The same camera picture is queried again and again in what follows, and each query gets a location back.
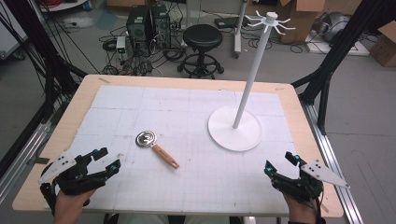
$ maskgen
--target human hand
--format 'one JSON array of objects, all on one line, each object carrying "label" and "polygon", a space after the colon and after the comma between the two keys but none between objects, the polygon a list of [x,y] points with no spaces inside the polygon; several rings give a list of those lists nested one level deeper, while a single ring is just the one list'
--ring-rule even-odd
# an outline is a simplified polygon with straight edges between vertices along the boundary
[{"label": "human hand", "polygon": [[315,224],[317,222],[316,208],[312,208],[309,202],[299,203],[287,194],[283,194],[289,208],[289,221]]},{"label": "human hand", "polygon": [[54,224],[75,224],[82,213],[82,206],[96,189],[79,195],[65,195],[61,190],[56,197]]}]

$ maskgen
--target black stool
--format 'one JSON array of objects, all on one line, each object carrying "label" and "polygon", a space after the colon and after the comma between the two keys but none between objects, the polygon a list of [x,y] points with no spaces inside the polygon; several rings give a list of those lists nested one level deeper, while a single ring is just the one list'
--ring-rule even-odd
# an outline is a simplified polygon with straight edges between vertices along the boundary
[{"label": "black stool", "polygon": [[[220,63],[218,63],[214,57],[205,54],[205,52],[208,52],[221,44],[222,34],[218,29],[207,24],[193,25],[184,31],[183,40],[188,46],[192,47],[194,51],[198,50],[198,53],[191,54],[186,57],[177,67],[178,72],[184,70],[190,75],[189,77],[211,76],[213,79],[215,79],[213,74],[216,71],[220,74],[224,72],[224,68],[220,66]],[[197,56],[198,59],[196,62],[188,62],[188,59]],[[205,63],[205,57],[210,58],[212,62]],[[211,65],[214,66],[214,68],[209,70],[209,66]]]}]

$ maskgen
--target chair base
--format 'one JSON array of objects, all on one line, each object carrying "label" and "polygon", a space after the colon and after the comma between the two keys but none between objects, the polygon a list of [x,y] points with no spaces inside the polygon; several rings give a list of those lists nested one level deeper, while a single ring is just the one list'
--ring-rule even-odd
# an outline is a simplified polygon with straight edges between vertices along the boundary
[{"label": "chair base", "polygon": [[[195,63],[188,62],[188,59],[192,57],[198,57]],[[212,62],[204,63],[204,57],[211,59]],[[213,76],[215,72],[218,72],[219,74],[224,72],[224,68],[221,67],[220,63],[214,57],[204,53],[192,54],[186,57],[177,67],[178,72],[182,72],[183,70],[189,74],[189,78],[211,76],[212,79],[215,79],[215,76]]]}]

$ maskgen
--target metal spoon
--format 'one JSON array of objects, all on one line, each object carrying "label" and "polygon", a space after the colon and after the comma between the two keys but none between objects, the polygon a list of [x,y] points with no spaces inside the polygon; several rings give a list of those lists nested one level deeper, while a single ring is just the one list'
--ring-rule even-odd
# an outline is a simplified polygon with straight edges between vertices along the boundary
[{"label": "metal spoon", "polygon": [[160,146],[155,144],[155,142],[157,141],[157,136],[154,132],[144,131],[137,135],[135,141],[136,144],[140,147],[151,147],[161,158],[163,158],[163,160],[169,163],[169,165],[171,165],[175,169],[178,168],[177,162]]}]

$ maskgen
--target box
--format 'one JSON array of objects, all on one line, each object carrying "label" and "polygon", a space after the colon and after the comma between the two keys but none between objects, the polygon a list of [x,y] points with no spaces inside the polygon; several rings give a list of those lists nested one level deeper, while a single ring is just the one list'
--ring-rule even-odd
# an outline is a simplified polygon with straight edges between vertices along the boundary
[{"label": "box", "polygon": [[151,0],[107,0],[107,6],[114,10],[131,10],[133,5],[148,5],[150,6]]},{"label": "box", "polygon": [[280,21],[290,19],[286,27],[295,27],[295,30],[279,31],[285,35],[279,35],[279,40],[283,43],[304,43],[311,31],[317,15],[322,12],[325,0],[279,0],[276,6],[276,14]]},{"label": "box", "polygon": [[267,12],[275,11],[276,6],[261,5],[253,2],[253,0],[247,1],[247,8],[245,10],[246,15],[256,16],[256,10],[260,12],[262,16],[265,16]]},{"label": "box", "polygon": [[326,0],[324,11],[341,12],[344,15],[352,16],[356,8],[361,4],[361,0]]},{"label": "box", "polygon": [[381,37],[370,48],[370,54],[384,67],[396,67],[396,21],[378,29]]}]

